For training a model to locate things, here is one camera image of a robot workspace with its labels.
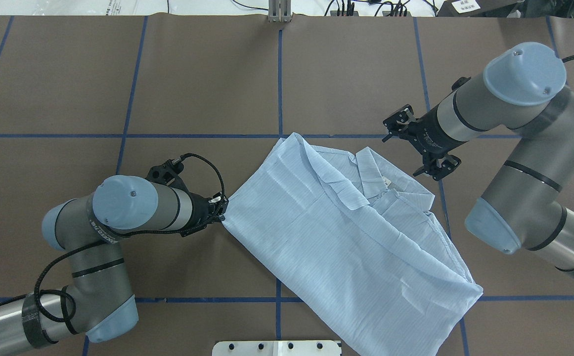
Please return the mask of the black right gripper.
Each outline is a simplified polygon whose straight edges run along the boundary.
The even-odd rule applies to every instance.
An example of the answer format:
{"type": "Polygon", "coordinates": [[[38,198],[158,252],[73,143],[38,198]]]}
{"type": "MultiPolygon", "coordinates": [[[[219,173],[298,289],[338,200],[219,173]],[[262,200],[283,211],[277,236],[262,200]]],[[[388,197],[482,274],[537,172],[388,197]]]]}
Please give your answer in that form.
{"type": "Polygon", "coordinates": [[[415,120],[411,104],[405,104],[382,122],[388,132],[382,138],[382,142],[393,138],[409,140],[422,155],[422,166],[416,169],[412,176],[428,175],[433,180],[440,181],[461,164],[462,161],[458,156],[447,153],[463,145],[464,142],[449,137],[441,128],[438,122],[438,106],[415,120]]]}

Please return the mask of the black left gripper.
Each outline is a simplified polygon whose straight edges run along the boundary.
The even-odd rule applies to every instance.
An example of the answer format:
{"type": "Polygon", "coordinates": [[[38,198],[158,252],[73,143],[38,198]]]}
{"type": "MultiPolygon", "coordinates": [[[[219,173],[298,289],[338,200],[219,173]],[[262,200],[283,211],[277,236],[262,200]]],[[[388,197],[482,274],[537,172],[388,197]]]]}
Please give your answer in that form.
{"type": "Polygon", "coordinates": [[[182,237],[199,232],[210,224],[221,223],[225,220],[229,200],[222,192],[218,192],[211,199],[193,192],[190,193],[189,197],[192,203],[192,212],[190,219],[180,230],[182,237]]]}

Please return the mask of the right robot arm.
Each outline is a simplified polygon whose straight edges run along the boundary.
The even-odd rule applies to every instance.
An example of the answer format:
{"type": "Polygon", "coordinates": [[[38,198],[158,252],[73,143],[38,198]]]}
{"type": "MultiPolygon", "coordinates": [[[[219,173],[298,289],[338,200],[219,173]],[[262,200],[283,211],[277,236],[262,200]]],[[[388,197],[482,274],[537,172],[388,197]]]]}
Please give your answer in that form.
{"type": "Polygon", "coordinates": [[[502,253],[533,252],[574,279],[574,212],[557,201],[574,175],[574,91],[553,49],[517,44],[458,79],[423,116],[406,104],[383,125],[384,140],[407,140],[422,156],[415,176],[437,181],[461,164],[455,148],[498,126],[519,135],[465,227],[502,253]]]}

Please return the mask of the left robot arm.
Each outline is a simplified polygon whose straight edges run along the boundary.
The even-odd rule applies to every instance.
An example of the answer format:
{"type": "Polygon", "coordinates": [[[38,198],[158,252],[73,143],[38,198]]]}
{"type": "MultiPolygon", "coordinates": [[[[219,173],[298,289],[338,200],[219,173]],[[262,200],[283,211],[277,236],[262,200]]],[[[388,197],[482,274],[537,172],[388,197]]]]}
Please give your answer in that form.
{"type": "Polygon", "coordinates": [[[188,236],[222,220],[221,189],[212,198],[166,183],[115,175],[90,195],[52,208],[45,241],[62,255],[40,273],[31,293],[0,303],[0,356],[45,349],[85,334],[93,343],[127,333],[138,322],[121,241],[139,234],[188,236]]]}

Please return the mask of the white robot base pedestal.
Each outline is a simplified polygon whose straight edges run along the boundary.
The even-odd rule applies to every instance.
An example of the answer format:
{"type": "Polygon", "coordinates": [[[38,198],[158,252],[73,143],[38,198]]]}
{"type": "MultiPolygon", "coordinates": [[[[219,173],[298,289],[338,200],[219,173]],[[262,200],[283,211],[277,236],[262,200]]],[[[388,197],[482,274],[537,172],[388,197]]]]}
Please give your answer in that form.
{"type": "Polygon", "coordinates": [[[213,356],[343,356],[334,340],[265,340],[217,342],[213,356]]]}

